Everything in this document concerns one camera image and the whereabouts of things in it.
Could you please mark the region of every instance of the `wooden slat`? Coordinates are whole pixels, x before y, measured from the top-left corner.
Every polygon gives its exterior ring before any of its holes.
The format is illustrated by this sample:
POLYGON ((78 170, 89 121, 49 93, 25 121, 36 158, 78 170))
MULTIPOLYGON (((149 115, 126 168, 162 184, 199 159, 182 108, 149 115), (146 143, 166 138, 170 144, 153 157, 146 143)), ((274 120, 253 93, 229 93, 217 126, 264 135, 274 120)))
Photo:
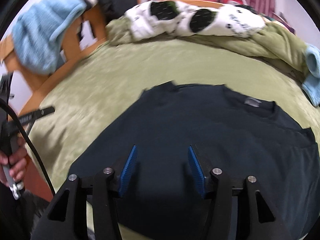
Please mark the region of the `wooden slat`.
POLYGON ((0 42, 0 59, 5 59, 14 49, 12 36, 8 35, 0 42))
POLYGON ((81 52, 80 41, 77 35, 80 24, 81 17, 75 19, 64 34, 61 47, 67 60, 73 59, 81 52))
POLYGON ((90 22, 92 31, 98 41, 107 37, 106 20, 98 4, 83 14, 83 21, 90 22))
POLYGON ((202 0, 178 0, 178 1, 185 2, 185 3, 199 6, 199 7, 210 7, 210 8, 216 8, 216 9, 219 9, 223 5, 223 3, 202 1, 202 0))

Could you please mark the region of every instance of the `dark navy t-shirt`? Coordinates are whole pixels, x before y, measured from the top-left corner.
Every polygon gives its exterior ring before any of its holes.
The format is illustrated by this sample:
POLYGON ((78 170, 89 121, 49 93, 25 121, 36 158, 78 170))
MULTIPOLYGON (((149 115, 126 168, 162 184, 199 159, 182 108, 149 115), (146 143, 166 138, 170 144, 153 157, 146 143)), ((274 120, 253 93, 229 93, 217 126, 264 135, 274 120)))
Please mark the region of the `dark navy t-shirt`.
POLYGON ((128 192, 117 200, 119 222, 153 239, 198 239, 210 201, 195 190, 187 152, 189 145, 208 142, 215 167, 238 179, 257 177, 293 239, 308 233, 320 213, 312 130, 302 129, 275 102, 252 101, 224 85, 168 82, 145 91, 69 174, 92 176, 135 144, 137 167, 128 192))

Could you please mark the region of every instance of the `bed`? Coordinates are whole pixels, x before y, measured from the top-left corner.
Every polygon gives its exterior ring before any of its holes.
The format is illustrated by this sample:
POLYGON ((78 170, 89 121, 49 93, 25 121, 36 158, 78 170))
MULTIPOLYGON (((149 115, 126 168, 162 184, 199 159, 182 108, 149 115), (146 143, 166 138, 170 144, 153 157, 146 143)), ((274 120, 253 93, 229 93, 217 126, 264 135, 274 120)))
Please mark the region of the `bed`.
MULTIPOLYGON (((209 1, 182 1, 203 7, 221 6, 209 1)), ((242 94, 274 100, 303 128, 311 127, 320 142, 319 107, 310 104, 299 81, 261 58, 164 36, 112 46, 105 25, 97 5, 82 19, 76 19, 62 43, 67 62, 50 76, 33 74, 19 63, 10 35, 0 46, 8 71, 20 71, 33 91, 20 114, 39 107, 56 108, 54 115, 37 121, 30 133, 56 190, 74 160, 137 100, 143 89, 170 80, 178 84, 227 84, 242 94), (81 21, 91 23, 98 40, 82 51, 76 36, 81 21)), ((41 179, 38 182, 47 187, 41 179)), ((34 193, 43 195, 44 191, 34 193)), ((88 226, 92 225, 88 206, 88 226)), ((125 227, 121 227, 121 233, 124 239, 146 238, 125 227)))

